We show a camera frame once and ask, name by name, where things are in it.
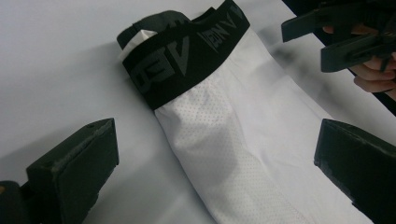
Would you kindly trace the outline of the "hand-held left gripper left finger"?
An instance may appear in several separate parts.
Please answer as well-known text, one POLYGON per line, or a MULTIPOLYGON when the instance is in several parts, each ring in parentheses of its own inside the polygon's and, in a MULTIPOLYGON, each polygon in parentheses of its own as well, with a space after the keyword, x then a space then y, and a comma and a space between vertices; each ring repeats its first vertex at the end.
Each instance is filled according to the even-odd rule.
POLYGON ((26 169, 34 224, 82 224, 119 164, 114 119, 90 123, 26 169))

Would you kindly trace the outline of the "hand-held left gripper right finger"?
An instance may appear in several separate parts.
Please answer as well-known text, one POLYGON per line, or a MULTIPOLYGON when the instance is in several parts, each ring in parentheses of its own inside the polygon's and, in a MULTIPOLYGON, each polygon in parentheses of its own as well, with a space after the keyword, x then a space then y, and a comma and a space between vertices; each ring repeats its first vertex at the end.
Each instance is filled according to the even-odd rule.
POLYGON ((396 146, 356 126, 324 119, 314 164, 374 224, 396 224, 396 146))

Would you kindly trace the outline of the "white boxer briefs black waistband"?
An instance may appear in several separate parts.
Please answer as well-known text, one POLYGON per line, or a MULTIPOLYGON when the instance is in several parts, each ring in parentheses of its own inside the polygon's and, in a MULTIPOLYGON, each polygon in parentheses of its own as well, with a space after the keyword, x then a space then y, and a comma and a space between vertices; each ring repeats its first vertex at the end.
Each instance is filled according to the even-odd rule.
POLYGON ((120 33, 121 60, 218 224, 372 224, 315 166, 323 110, 233 0, 120 33))

